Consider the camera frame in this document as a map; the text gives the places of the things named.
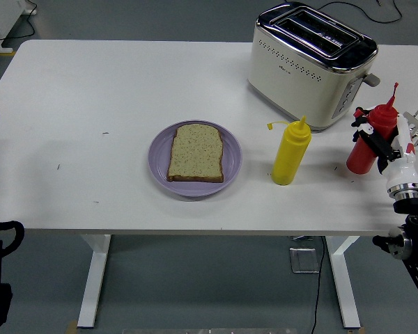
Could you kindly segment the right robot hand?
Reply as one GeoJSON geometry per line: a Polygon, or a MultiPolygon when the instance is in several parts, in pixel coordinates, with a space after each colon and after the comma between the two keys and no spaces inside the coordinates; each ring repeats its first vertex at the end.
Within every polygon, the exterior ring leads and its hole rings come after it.
{"type": "Polygon", "coordinates": [[[355,147],[347,160],[348,169],[355,174],[365,174],[376,162],[379,173],[387,180],[387,193],[391,198],[418,198],[415,147],[408,119],[398,114],[394,131],[384,138],[382,129],[370,121],[370,114],[370,110],[361,107],[355,110],[352,123],[356,129],[355,147]]]}

